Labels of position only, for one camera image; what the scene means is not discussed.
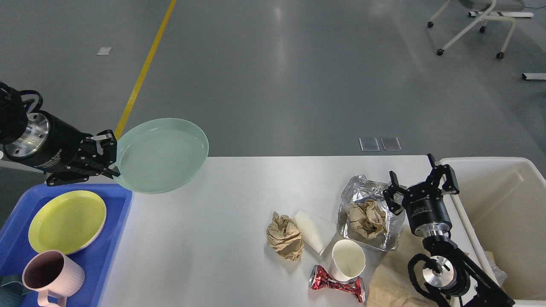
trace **white plastic cup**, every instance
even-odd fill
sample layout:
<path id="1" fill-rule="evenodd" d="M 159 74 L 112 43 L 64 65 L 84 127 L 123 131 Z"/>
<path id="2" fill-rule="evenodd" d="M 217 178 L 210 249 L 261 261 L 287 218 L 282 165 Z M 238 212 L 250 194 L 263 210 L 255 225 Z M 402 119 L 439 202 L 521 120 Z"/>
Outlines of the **white plastic cup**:
<path id="1" fill-rule="evenodd" d="M 366 255 L 356 242 L 344 239 L 334 244 L 329 273 L 335 280 L 351 280 L 360 275 L 365 266 Z"/>
<path id="2" fill-rule="evenodd" d="M 32 258 L 23 271 L 23 285 L 38 292 L 38 305 L 65 307 L 67 298 L 84 283 L 84 270 L 60 251 L 45 251 Z M 48 296 L 58 299 L 57 304 Z"/>

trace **cable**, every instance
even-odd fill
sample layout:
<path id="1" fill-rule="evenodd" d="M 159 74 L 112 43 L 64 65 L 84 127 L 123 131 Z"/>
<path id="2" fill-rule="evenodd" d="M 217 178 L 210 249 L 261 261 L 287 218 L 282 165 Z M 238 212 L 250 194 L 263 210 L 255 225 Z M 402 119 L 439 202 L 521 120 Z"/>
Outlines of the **cable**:
<path id="1" fill-rule="evenodd" d="M 24 96 L 24 95 L 38 95 L 38 102 L 36 103 L 36 105 L 34 106 L 34 108 L 32 109 L 32 111 L 30 113 L 35 113 L 36 111 L 38 111 L 41 108 L 41 105 L 44 103 L 44 99 L 41 97 L 40 93 L 38 93 L 35 90 L 19 91 L 19 95 L 21 95 L 21 96 Z M 23 105 L 27 106 L 28 101 L 25 101 L 23 103 Z"/>

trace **chair leg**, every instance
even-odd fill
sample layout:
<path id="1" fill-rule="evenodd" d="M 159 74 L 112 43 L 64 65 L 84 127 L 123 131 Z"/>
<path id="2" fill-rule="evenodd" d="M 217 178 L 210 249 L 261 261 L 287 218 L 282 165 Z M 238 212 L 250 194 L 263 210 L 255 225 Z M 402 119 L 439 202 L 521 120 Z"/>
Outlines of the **chair leg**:
<path id="1" fill-rule="evenodd" d="M 505 16 L 485 16 L 484 19 L 509 21 L 512 23 L 512 25 L 510 26 L 510 31 L 508 31 L 508 35 L 506 36 L 505 43 L 502 45 L 501 52 L 497 54 L 497 58 L 500 60 L 504 57 L 504 52 L 506 51 L 506 47 L 508 47 L 508 43 L 510 42 L 510 39 L 512 38 L 512 34 L 514 34 L 514 30 L 518 22 L 516 18 L 514 17 L 505 17 Z"/>
<path id="2" fill-rule="evenodd" d="M 493 11 L 496 5 L 497 5 L 497 0 L 491 0 L 491 5 L 487 8 L 487 10 L 483 12 L 482 15 L 476 16 L 476 19 L 474 21 L 472 21 L 468 26 L 466 26 L 466 28 L 462 29 L 462 31 L 459 32 L 459 34 L 455 35 L 455 37 L 452 38 L 444 47 L 442 47 L 441 49 L 438 49 L 436 51 L 436 54 L 443 55 L 444 51 L 446 51 L 449 48 L 449 46 L 453 45 L 453 43 L 455 43 L 459 38 L 465 35 L 465 33 L 468 32 L 468 30 L 470 30 L 473 26 L 475 26 L 477 23 L 479 23 L 480 21 L 484 19 L 491 19 L 486 17 L 489 17 L 488 16 L 489 13 Z"/>
<path id="3" fill-rule="evenodd" d="M 479 32 L 484 33 L 486 28 L 487 28 L 487 19 L 483 19 L 482 26 L 480 27 Z"/>
<path id="4" fill-rule="evenodd" d="M 447 2 L 436 13 L 434 13 L 434 15 L 430 18 L 429 22 L 433 22 L 434 19 L 436 19 L 451 2 L 453 2 L 453 0 L 447 0 Z"/>
<path id="5" fill-rule="evenodd" d="M 454 38 L 452 38 L 446 45 L 444 45 L 444 47 L 442 47 L 442 50 L 446 51 L 449 48 L 449 46 L 453 45 L 453 43 L 455 43 L 457 40 L 459 40 L 459 38 L 465 35 L 465 33 L 468 32 L 468 30 L 470 30 L 477 23 L 479 23 L 482 20 L 482 18 L 483 17 L 477 17 L 476 20 L 472 21 L 468 26 L 466 26 L 466 28 L 462 29 L 462 31 L 459 32 L 459 34 L 455 35 Z"/>

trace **chair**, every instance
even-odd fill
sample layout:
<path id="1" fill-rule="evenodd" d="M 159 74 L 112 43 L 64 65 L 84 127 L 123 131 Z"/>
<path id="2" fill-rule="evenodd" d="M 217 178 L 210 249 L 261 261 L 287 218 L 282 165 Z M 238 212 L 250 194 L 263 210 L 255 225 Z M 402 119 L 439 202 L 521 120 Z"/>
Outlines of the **chair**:
<path id="1" fill-rule="evenodd" d="M 430 18 L 430 21 L 428 23 L 428 27 L 432 28 L 434 26 L 434 20 L 439 16 L 441 12 L 443 12 L 447 6 L 454 0 L 448 0 L 434 15 Z M 453 39 L 451 39 L 444 47 L 438 49 L 436 51 L 436 54 L 439 56 L 443 55 L 443 53 L 453 44 L 455 43 L 459 38 L 461 38 L 468 30 L 470 30 L 473 26 L 475 26 L 477 23 L 482 22 L 482 26 L 479 29 L 480 33 L 485 32 L 485 26 L 488 20 L 497 20 L 497 21 L 509 21 L 512 23 L 512 26 L 510 27 L 510 31 L 508 31 L 508 36 L 506 36 L 506 40 L 504 45 L 501 48 L 501 51 L 497 54 L 497 58 L 500 60 L 505 56 L 506 47 L 508 46 L 508 43 L 510 42 L 510 38 L 512 37 L 512 34 L 514 33 L 515 25 L 516 25 L 516 19 L 513 17 L 506 17 L 503 16 L 503 12 L 513 12 L 513 11 L 522 11 L 525 9 L 525 3 L 523 0 L 459 0 L 459 3 L 461 3 L 463 6 L 467 7 L 471 11 L 476 12 L 476 19 L 472 21 L 466 28 L 464 28 L 459 34 L 457 34 Z"/>

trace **aluminum foil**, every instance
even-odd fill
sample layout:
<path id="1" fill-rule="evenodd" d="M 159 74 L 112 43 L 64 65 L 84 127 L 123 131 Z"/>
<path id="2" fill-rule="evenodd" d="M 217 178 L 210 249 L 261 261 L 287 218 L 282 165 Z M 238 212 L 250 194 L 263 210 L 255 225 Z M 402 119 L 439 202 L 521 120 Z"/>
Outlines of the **aluminum foil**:
<path id="1" fill-rule="evenodd" d="M 368 180 L 364 175 L 358 175 L 351 178 L 341 193 L 341 204 L 337 213 L 337 231 L 344 238 L 354 240 L 382 251 L 396 250 L 398 247 L 398 238 L 406 215 L 394 215 L 389 211 L 389 208 L 387 208 L 387 203 L 383 197 L 383 190 L 388 186 L 388 184 L 382 182 Z M 378 207 L 387 214 L 385 223 L 387 232 L 383 232 L 373 239 L 366 239 L 354 231 L 351 228 L 351 222 L 347 218 L 351 203 L 364 203 L 367 199 L 375 200 Z M 394 200 L 400 202 L 401 196 L 396 195 Z"/>

